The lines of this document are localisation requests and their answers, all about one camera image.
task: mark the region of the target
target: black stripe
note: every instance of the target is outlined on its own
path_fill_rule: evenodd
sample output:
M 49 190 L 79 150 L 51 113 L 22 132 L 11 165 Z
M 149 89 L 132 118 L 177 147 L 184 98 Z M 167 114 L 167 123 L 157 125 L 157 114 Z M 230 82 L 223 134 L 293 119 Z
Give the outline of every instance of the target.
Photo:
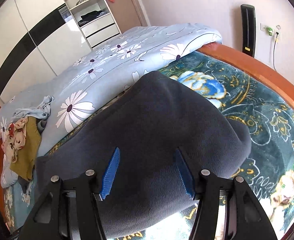
M 101 28 L 100 30 L 97 30 L 96 32 L 94 32 L 94 33 L 90 34 L 89 36 L 87 36 L 86 39 L 89 38 L 90 36 L 93 36 L 93 35 L 96 34 L 97 32 L 100 32 L 100 31 L 102 31 L 102 30 L 104 30 L 104 29 L 106 29 L 106 28 L 108 28 L 108 27 L 110 27 L 110 26 L 113 26 L 114 24 L 115 24 L 115 23 L 109 24 L 109 25 L 107 25 L 107 26 Z
M 11 76 L 35 48 L 36 46 L 34 42 L 30 38 L 29 34 L 26 33 L 25 36 L 23 36 L 23 38 L 12 49 L 0 67 L 0 95 Z
M 94 48 L 94 47 L 98 46 L 99 44 L 102 44 L 103 42 L 105 42 L 105 41 L 107 41 L 107 40 L 109 40 L 109 39 L 111 39 L 111 38 L 117 36 L 118 34 L 119 34 L 119 33 L 115 34 L 114 36 L 109 37 L 108 39 L 105 39 L 104 41 L 102 41 L 102 42 L 96 44 L 95 46 L 93 46 L 93 47 L 91 47 L 91 48 Z
M 42 43 L 44 39 L 47 38 L 50 34 L 66 23 L 59 12 L 59 9 L 64 6 L 66 6 L 66 4 L 63 4 L 57 9 L 53 10 L 29 31 L 37 46 Z

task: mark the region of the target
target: olive green cloth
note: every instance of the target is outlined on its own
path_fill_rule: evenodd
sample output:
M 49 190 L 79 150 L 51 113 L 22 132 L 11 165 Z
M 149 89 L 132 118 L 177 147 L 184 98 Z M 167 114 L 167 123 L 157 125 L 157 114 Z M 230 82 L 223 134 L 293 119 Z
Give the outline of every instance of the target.
M 41 142 L 41 136 L 37 129 L 36 118 L 28 117 L 26 124 L 26 143 L 18 151 L 18 160 L 10 164 L 10 169 L 21 176 L 23 179 L 30 181 L 32 179 L 32 170 L 34 168 L 34 159 L 37 156 L 38 148 Z

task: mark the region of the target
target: dark gray fleece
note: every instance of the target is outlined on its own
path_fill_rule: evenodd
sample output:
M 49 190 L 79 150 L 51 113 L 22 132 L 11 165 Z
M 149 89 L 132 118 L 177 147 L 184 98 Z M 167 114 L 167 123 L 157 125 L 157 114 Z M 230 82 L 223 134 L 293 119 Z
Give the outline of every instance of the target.
M 199 169 L 228 178 L 248 157 L 251 138 L 246 125 L 226 119 L 198 93 L 153 71 L 53 155 L 37 158 L 38 191 L 53 175 L 71 179 L 93 169 L 101 177 L 119 147 L 111 193 L 98 208 L 107 238 L 128 235 L 194 203 L 173 163 L 178 146 Z

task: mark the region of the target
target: blue flower pattern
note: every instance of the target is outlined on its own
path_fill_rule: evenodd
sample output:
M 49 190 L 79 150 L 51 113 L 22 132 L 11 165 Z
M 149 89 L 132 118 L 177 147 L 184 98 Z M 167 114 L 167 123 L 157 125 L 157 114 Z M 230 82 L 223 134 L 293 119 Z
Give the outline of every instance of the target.
M 226 95 L 226 89 L 214 77 L 204 74 L 203 72 L 185 71 L 179 77 L 171 76 L 171 79 L 177 80 L 195 92 L 207 98 L 214 106 L 220 108 L 222 99 Z

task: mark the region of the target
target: blanket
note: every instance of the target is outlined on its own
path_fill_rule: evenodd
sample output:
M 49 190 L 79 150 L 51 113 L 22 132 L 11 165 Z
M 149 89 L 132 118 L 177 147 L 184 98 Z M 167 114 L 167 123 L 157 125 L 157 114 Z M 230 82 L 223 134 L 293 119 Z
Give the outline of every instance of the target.
M 38 156 L 43 156 L 139 77 L 213 41 L 221 42 L 220 33 L 201 24 L 132 28 L 95 48 L 51 81 L 16 95 L 0 109 L 0 120 L 4 119 L 4 125 L 16 109 L 37 106 L 45 96 L 53 96 L 38 150 Z
M 39 192 L 54 175 L 65 180 L 93 169 L 101 181 L 118 147 L 114 184 L 98 209 L 108 238 L 128 235 L 194 204 L 173 161 L 178 146 L 200 170 L 228 178 L 250 154 L 251 139 L 246 125 L 226 119 L 200 94 L 153 71 L 53 155 L 36 159 Z

